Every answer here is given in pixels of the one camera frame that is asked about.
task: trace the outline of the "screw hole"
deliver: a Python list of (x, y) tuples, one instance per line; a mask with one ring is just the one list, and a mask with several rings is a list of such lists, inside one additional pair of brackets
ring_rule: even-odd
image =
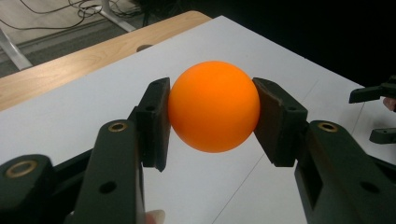
[(8, 178), (24, 176), (31, 173), (36, 167), (36, 161), (20, 161), (7, 169), (6, 176)]
[(128, 125), (126, 125), (126, 123), (113, 123), (110, 125), (110, 127), (108, 127), (108, 130), (113, 133), (117, 133), (124, 131), (127, 127)]
[(338, 128), (337, 126), (331, 124), (331, 123), (327, 123), (327, 122), (322, 122), (320, 124), (318, 124), (319, 128), (323, 131), (326, 131), (328, 133), (336, 133), (338, 132)]
[(116, 182), (108, 181), (107, 183), (100, 186), (99, 191), (103, 194), (113, 192), (117, 188)]
[(361, 182), (361, 187), (371, 193), (379, 193), (379, 188), (372, 183), (363, 181)]

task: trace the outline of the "wooden table edge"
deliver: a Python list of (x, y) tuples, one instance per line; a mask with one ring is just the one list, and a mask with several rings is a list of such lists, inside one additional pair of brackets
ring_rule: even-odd
[(189, 11), (150, 26), (76, 51), (47, 63), (0, 78), (0, 111), (20, 104), (72, 80), (136, 53), (142, 45), (155, 45), (211, 18)]

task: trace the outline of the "white tabletop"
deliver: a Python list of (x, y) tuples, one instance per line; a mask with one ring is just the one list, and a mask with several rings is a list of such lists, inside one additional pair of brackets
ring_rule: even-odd
[[(210, 60), (278, 83), (308, 109), (308, 121), (341, 124), (366, 152), (396, 163), (393, 146), (368, 140), (373, 128), (396, 127), (380, 101), (350, 105), (349, 94), (360, 85), (224, 17), (0, 112), (0, 163), (36, 153), (54, 164), (70, 159), (93, 147), (103, 124), (126, 119), (151, 81), (173, 83)], [(144, 170), (146, 208), (165, 210), (169, 224), (306, 223), (293, 173), (273, 166), (254, 135), (234, 150), (207, 154), (172, 131), (165, 170)]]

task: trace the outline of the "black cable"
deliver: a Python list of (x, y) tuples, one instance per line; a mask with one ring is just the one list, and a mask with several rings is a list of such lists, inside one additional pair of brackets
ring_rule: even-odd
[(113, 5), (110, 7), (111, 11), (118, 17), (121, 18), (132, 18), (134, 16), (140, 15), (142, 14), (142, 8), (141, 7), (133, 7), (131, 8), (129, 11), (122, 11), (119, 7), (119, 5), (117, 4), (119, 2), (119, 0), (117, 1), (111, 1), (111, 3), (113, 3)]
[(32, 10), (29, 6), (26, 5), (26, 3), (24, 3), (22, 0), (20, 0), (20, 1), (21, 1), (29, 10), (31, 10), (32, 12), (34, 12), (34, 13), (36, 13), (36, 14), (48, 14), (48, 13), (51, 13), (51, 12), (60, 11), (60, 10), (65, 9), (65, 8), (67, 8), (67, 7), (72, 7), (74, 4), (78, 4), (78, 3), (81, 3), (81, 2), (85, 2), (85, 1), (87, 1), (87, 0), (81, 0), (81, 1), (78, 1), (78, 2), (73, 3), (73, 4), (72, 4), (72, 3), (70, 2), (70, 0), (69, 0), (69, 5), (68, 5), (68, 6), (59, 7), (59, 8), (53, 9), (53, 10), (51, 10), (51, 11), (46, 11), (46, 12), (38, 12), (38, 11)]
[(0, 19), (0, 22), (2, 22), (4, 25), (11, 27), (13, 29), (16, 29), (16, 30), (66, 30), (66, 29), (70, 29), (70, 28), (80, 25), (84, 20), (85, 20), (85, 17), (82, 17), (81, 21), (79, 21), (78, 23), (71, 25), (71, 26), (66, 26), (66, 27), (40, 27), (40, 26), (37, 26), (37, 27), (28, 27), (28, 28), (15, 27), (13, 25), (6, 23), (5, 21), (3, 21), (1, 19)]
[[(27, 27), (27, 28), (21, 28), (21, 27), (16, 27), (16, 26), (10, 25), (10, 24), (8, 24), (5, 21), (0, 19), (0, 22), (2, 22), (4, 25), (6, 25), (6, 26), (8, 26), (10, 28), (16, 29), (16, 30), (65, 30), (65, 29), (70, 29), (70, 28), (73, 28), (73, 27), (76, 27), (76, 26), (80, 25), (82, 22), (84, 22), (84, 20), (86, 18), (89, 18), (89, 17), (91, 17), (91, 16), (93, 16), (93, 15), (95, 15), (97, 13), (100, 13), (100, 11), (102, 10), (102, 9), (100, 9), (100, 10), (96, 10), (95, 9), (96, 7), (99, 7), (100, 5), (91, 5), (91, 6), (88, 6), (88, 7), (83, 7), (82, 6), (84, 3), (90, 2), (91, 0), (80, 0), (80, 1), (78, 1), (76, 3), (73, 3), (71, 0), (67, 0), (68, 3), (69, 3), (68, 6), (56, 8), (56, 9), (53, 9), (53, 10), (47, 11), (47, 12), (38, 12), (38, 11), (35, 11), (35, 10), (31, 9), (22, 0), (20, 0), (20, 1), (29, 10), (31, 10), (32, 12), (34, 12), (36, 14), (48, 14), (48, 13), (52, 13), (52, 12), (56, 12), (56, 11), (62, 10), (64, 8), (67, 8), (67, 7), (75, 7), (75, 8), (78, 9), (78, 16), (81, 17), (81, 20), (79, 22), (77, 22), (76, 24), (74, 24), (74, 25), (66, 26), (66, 27)], [(117, 11), (113, 10), (112, 8), (110, 8), (110, 9), (118, 17), (132, 18), (134, 16), (137, 16), (137, 15), (140, 15), (140, 14), (143, 13), (142, 10), (141, 10), (141, 7), (133, 7), (133, 9), (131, 11), (128, 11), (128, 12), (122, 11), (122, 10), (120, 10), (119, 6), (117, 5), (118, 1), (119, 0), (114, 2), (114, 1), (110, 0), (110, 2), (113, 3), (113, 6), (116, 7)], [(149, 21), (149, 17), (145, 16), (145, 19), (143, 20), (143, 23), (147, 25), (148, 21)]]

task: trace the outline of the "ping pong ball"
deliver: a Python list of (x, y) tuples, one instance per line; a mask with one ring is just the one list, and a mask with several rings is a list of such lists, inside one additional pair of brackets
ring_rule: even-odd
[(226, 62), (198, 63), (169, 93), (169, 121), (187, 145), (223, 152), (242, 144), (260, 116), (260, 99), (250, 77)]

